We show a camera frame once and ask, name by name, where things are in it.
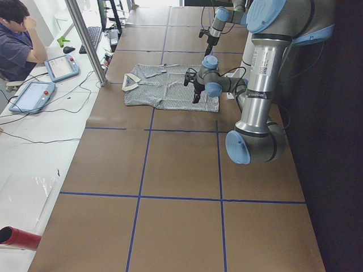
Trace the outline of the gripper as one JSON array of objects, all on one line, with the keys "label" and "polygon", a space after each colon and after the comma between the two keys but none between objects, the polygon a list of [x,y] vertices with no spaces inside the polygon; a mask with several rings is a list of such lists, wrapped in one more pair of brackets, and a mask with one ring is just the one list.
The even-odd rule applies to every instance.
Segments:
[{"label": "gripper", "polygon": [[216,46],[218,44],[218,41],[219,41],[219,37],[214,37],[211,34],[208,35],[208,39],[207,39],[208,46],[206,48],[204,56],[208,56],[211,54],[213,46]]},{"label": "gripper", "polygon": [[192,103],[198,104],[201,98],[201,93],[205,90],[205,85],[199,82],[199,78],[197,76],[195,76],[193,80],[193,85],[195,90]]}]

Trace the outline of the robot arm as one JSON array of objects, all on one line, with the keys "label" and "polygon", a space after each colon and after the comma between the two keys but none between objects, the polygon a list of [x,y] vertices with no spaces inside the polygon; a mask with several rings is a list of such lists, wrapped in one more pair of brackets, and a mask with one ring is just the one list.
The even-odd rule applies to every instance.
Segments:
[{"label": "robot arm", "polygon": [[225,7],[218,7],[214,13],[214,19],[212,26],[208,29],[200,29],[199,38],[206,35],[207,48],[204,56],[210,55],[214,46],[218,44],[218,41],[223,34],[223,29],[226,23],[233,25],[247,26],[247,11],[253,3],[253,1],[225,1],[233,4],[233,10],[228,10]]},{"label": "robot arm", "polygon": [[[335,7],[335,1],[234,1],[232,10],[216,9],[212,26],[200,31],[208,38],[206,53],[199,71],[187,71],[184,81],[194,86],[194,103],[202,92],[209,97],[229,92],[235,98],[242,115],[225,140],[233,162],[268,162],[284,153],[284,132],[269,118],[283,57],[289,46],[329,39]],[[211,55],[226,23],[246,26],[251,34],[251,64],[238,78],[220,75],[218,59]]]}]

